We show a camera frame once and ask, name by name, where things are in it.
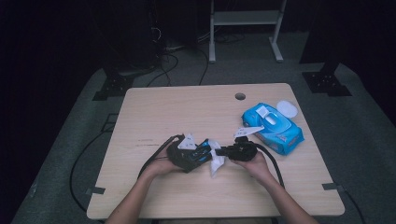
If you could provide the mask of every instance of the wet wipes package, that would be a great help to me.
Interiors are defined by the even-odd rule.
[[[245,127],[263,127],[254,134],[280,155],[288,155],[304,141],[303,131],[270,105],[259,103],[242,116]]]

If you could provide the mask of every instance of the gray carpet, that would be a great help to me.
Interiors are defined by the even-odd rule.
[[[302,72],[318,71],[322,64],[299,64],[307,34],[280,34],[278,45],[285,59],[276,63],[268,43],[269,34],[247,35],[231,45],[216,45],[217,61],[208,66],[202,85],[245,83],[289,83],[317,141],[334,181],[353,196],[367,223],[396,220],[396,130],[359,77],[340,65],[336,75],[352,96],[329,97],[311,93]],[[208,52],[208,45],[200,46]],[[168,74],[172,86],[198,85],[205,71],[202,52],[186,49],[173,53],[179,62]],[[163,67],[175,59],[163,57]],[[134,87],[146,87],[160,74],[158,69],[138,77]],[[97,136],[109,113],[118,113],[122,97],[92,101],[106,76],[92,75],[78,97],[46,158],[35,188],[26,196],[13,223],[97,223],[73,201],[69,190],[72,166],[83,148]],[[151,86],[166,86],[166,77]],[[73,189],[84,207],[96,181],[111,133],[103,133],[80,157],[73,175]],[[359,214],[345,193],[340,193],[346,212],[340,217],[317,217],[321,223],[361,223]]]

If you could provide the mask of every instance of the person's right hand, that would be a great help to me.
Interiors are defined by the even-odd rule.
[[[241,165],[259,182],[266,182],[273,180],[274,177],[271,175],[268,169],[267,161],[260,151],[257,152],[256,156],[251,161],[232,161],[235,164]]]

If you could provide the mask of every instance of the blue package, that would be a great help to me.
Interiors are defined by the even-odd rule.
[[[242,116],[245,127],[264,127],[254,133],[265,145],[280,155],[288,155],[304,141],[303,131],[293,121],[270,105],[259,103]]]

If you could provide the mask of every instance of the dark background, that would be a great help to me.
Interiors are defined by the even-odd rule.
[[[278,4],[238,1],[234,9]],[[0,1],[2,222],[12,220],[91,75],[105,64],[154,65],[150,26],[193,45],[208,32],[208,12],[209,1],[194,0]],[[289,0],[281,31],[310,30],[301,62],[335,54],[395,123],[395,15],[394,1]]]

